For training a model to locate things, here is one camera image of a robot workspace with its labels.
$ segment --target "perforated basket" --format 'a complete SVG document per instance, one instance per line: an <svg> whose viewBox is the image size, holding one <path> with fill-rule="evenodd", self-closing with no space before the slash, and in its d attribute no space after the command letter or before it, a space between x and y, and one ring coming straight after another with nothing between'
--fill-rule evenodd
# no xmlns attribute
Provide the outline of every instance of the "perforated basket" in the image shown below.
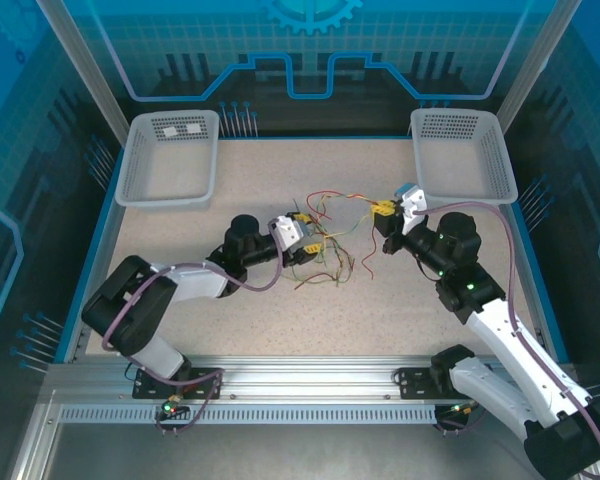
<svg viewBox="0 0 600 480"><path fill-rule="evenodd" d="M149 210L208 208L215 185L218 114L154 112L133 119L116 201Z"/></svg>
<svg viewBox="0 0 600 480"><path fill-rule="evenodd" d="M423 108L411 114L418 184L428 207L461 201L492 205L518 198L511 160L495 115Z"/></svg>

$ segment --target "work surface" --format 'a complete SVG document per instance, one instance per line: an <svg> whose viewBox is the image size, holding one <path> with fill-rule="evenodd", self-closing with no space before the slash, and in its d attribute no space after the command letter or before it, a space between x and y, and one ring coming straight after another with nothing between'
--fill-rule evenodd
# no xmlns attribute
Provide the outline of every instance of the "work surface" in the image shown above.
<svg viewBox="0 0 600 480"><path fill-rule="evenodd" d="M410 140L244 140L220 141L216 188L205 212L144 213L127 209L110 271L126 256L172 264L198 261L222 243L235 215L260 220L261 231L272 218L307 211L307 194L318 190L361 193L374 200L392 199L407 182L416 182ZM349 230L369 212L354 199L332 199L325 221L330 232ZM471 211L482 237L480 262L506 290L508 248L499 220ZM435 228L439 216L433 216ZM304 285L281 279L265 293L239 290L226 299L195 299L173 304L159 332L176 348L199 355L417 355L435 354L457 343L489 354L484 343L442 306L432 282L425 279L406 252L384 255L376 232L378 253L367 264L360 260L373 250L371 221L339 237L356 258L351 280ZM334 269L335 259L330 269ZM324 270L309 263L298 267L305 277ZM249 283L263 285L275 271L274 262L249 270ZM519 282L516 310L530 326ZM92 334L88 354L104 354L101 338Z"/></svg>

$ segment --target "purple cable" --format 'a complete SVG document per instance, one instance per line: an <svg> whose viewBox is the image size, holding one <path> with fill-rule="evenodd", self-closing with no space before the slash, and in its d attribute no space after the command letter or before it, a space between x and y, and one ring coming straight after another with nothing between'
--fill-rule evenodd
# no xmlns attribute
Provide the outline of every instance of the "purple cable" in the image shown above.
<svg viewBox="0 0 600 480"><path fill-rule="evenodd" d="M495 208L491 205L488 205L486 203L459 202L459 203L452 203L450 205L444 205L442 207L432 208L429 210L420 210L420 211L416 211L413 213L414 213L414 215L430 215L432 213L448 212L448 211L456 210L457 208L461 208L461 207L475 207L475 208L481 208L483 210L488 210L489 212L496 215L502 222L505 232L507 233L507 241L509 242L509 286L508 286L508 291L507 291L507 307L509 310L509 319L511 322L511 327L513 328L513 332L514 332L516 338L520 341L520 343L524 347L524 349L529 353L529 355L531 355L531 357L535 360L535 362L538 364L538 366L540 366L542 371L544 371L544 373L547 374L547 376L551 379L551 381L560 389L560 391L562 393L564 393L564 395L571 401L571 403L573 403L573 405L576 407L578 412L580 412L580 414L583 416L583 418L587 422L587 425L589 425L589 428L593 432L593 436L596 438L598 445L600 446L600 429L598 428L596 423L593 421L593 418L591 418L591 415L589 415L589 412L587 412L587 410L578 401L578 399L575 397L575 395L573 393L571 393L571 390L569 390L568 387L564 383L562 383L562 380L560 380L560 377L558 377L555 373L553 373L553 371L544 363L544 361L542 360L540 355L538 355L535 352L535 350L531 347L531 345L529 344L527 339L524 338L524 336L518 330L518 320L516 319L516 312L515 312L515 308L513 306L513 286L514 286L514 280L515 280L515 261L516 261L515 255L516 255L516 253L515 253L515 247L513 245L513 233L511 232L511 227L509 226L509 222L507 222L507 219L502 214L502 212L500 212L500 210L498 210L497 208ZM592 474L589 472L584 472L584 471L580 472L580 474L587 478L600 480L600 475L595 475L595 474Z"/></svg>
<svg viewBox="0 0 600 480"><path fill-rule="evenodd" d="M276 267L276 273L273 275L273 278L271 279L271 281L269 283L267 283L266 285L264 285L262 287L253 287L251 285L247 285L246 283L243 283L240 280L236 280L235 278L231 277L220 267L218 267L212 263L206 263L206 262L178 263L178 264L172 265L170 267L163 268L162 270L158 271L157 273L155 273L151 277L149 277L147 280L145 280L145 282L142 285L140 285L140 287L133 293L133 295L131 295L129 300L127 300L127 303L125 303L124 306L120 309L120 311L118 312L118 315L116 315L116 318L113 319L113 322L111 322L111 325L109 325L109 328L102 336L102 348L108 352L112 352L115 350L114 348L109 347L109 340L111 339L111 335L113 334L113 332L116 330L116 328L118 328L118 325L120 325L120 322L122 322L122 319L129 312L129 310L131 310L131 308L136 304L138 299L140 299L140 297L142 296L144 291L147 288L149 288L153 282L155 282L158 278L160 278L170 272L173 272L175 270L180 270L183 268L192 268L192 269L196 268L196 269L210 270L210 271L226 278L229 282L234 283L234 284L238 285L239 287L245 288L247 290L251 290L252 292L264 292L266 290L269 290L271 287L273 287L276 284L276 282L280 278L280 275L282 275L282 261L283 261L282 260L282 246L280 245L278 237L273 234L274 223L275 223L275 220L272 220L271 222L269 222L269 224L267 226L269 228L269 233L271 233L271 236L273 237L273 241L276 244L276 250L278 251L278 265ZM148 375L152 376L159 382L164 383L166 385L173 385L173 386L177 386L177 387L184 387L187 385L195 385L197 383L204 382L206 380L209 380L210 378L217 376L218 372L224 371L222 369L219 369L219 370L216 370L215 372L209 373L203 377L198 377L194 380L179 382L179 381L174 381L174 380L168 380L166 378L161 377L156 372L146 368L144 365L141 365L140 363L136 362L132 358L128 358L128 360L131 363L133 363L134 365L136 365L139 368L141 368L142 370L144 370Z"/></svg>

